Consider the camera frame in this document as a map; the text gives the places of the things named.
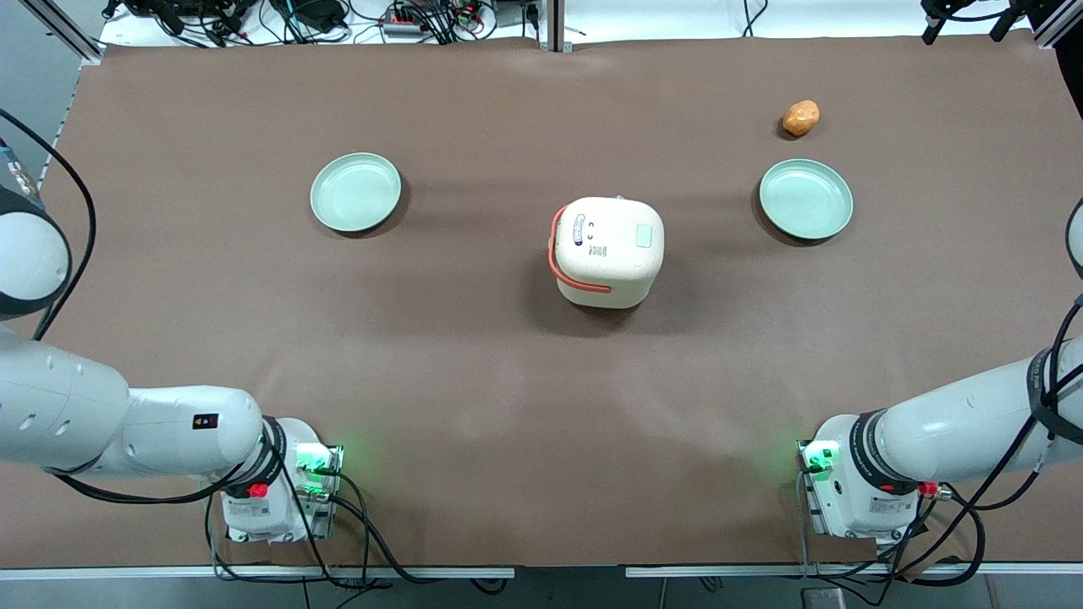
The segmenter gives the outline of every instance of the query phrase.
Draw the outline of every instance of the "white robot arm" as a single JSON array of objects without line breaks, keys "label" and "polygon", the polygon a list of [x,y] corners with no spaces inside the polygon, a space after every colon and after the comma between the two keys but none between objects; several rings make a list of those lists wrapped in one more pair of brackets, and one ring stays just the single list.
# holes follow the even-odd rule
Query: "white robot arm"
[{"label": "white robot arm", "polygon": [[[1069,218],[1066,244],[1083,278],[1081,207],[1083,200]],[[1061,337],[1081,304],[1083,297],[1066,319]],[[930,488],[988,476],[1020,435],[1001,471],[1038,470],[1083,457],[1083,376],[1055,392],[1052,412],[1043,402],[1048,355],[1046,350],[889,409],[827,419],[799,451],[811,474],[808,497],[817,532],[893,544],[914,520],[922,483]],[[1066,379],[1081,364],[1083,340],[1065,342],[1054,378]]]},{"label": "white robot arm", "polygon": [[[0,189],[0,321],[48,307],[70,268],[44,209]],[[0,325],[0,461],[84,494],[116,495],[73,477],[196,476],[224,491],[231,539],[303,541],[330,534],[338,478],[313,470],[337,472],[341,455],[300,420],[264,417],[240,389],[130,389],[105,364]]]}]

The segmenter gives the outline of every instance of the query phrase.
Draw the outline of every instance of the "light green plate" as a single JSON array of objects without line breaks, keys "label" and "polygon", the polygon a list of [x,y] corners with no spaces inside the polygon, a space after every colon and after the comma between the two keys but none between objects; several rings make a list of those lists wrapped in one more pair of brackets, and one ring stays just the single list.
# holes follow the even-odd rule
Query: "light green plate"
[{"label": "light green plate", "polygon": [[391,161],[378,154],[340,156],[312,183],[312,212],[336,231],[364,231],[391,216],[403,184]]},{"label": "light green plate", "polygon": [[853,216],[853,195],[834,169],[807,158],[791,158],[768,169],[759,183],[764,213],[799,238],[830,237]]}]

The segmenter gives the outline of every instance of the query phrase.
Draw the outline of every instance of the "metal bracket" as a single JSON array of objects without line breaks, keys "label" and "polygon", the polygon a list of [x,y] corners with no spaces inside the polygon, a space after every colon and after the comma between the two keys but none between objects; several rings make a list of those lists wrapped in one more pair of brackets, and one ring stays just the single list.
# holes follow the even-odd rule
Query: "metal bracket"
[{"label": "metal bracket", "polygon": [[[538,42],[538,49],[542,49],[543,51],[548,51],[549,50],[549,41],[548,40],[543,40],[542,42]],[[571,53],[572,52],[572,43],[567,42],[567,41],[564,41],[564,47],[561,49],[560,52],[561,53]]]}]

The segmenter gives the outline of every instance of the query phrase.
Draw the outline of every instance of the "power strip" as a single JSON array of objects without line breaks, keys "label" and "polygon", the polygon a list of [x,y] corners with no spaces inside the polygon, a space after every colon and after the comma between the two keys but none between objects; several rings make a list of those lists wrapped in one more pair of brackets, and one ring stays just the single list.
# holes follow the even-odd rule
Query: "power strip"
[{"label": "power strip", "polygon": [[383,35],[388,38],[421,38],[421,24],[414,15],[395,7],[396,3],[392,3],[383,14]]}]

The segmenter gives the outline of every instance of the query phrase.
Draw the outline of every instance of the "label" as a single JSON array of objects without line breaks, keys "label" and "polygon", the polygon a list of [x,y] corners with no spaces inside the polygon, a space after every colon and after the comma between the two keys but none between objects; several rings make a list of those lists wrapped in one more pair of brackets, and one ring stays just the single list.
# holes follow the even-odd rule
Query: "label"
[{"label": "label", "polygon": [[271,516],[271,502],[268,500],[250,500],[246,502],[230,502],[230,516],[244,518],[261,518]]},{"label": "label", "polygon": [[914,504],[902,497],[873,497],[869,502],[870,514],[901,514]]},{"label": "label", "polygon": [[575,222],[572,224],[572,241],[575,242],[575,245],[583,245],[583,222],[586,219],[586,216],[579,213],[575,217]]}]

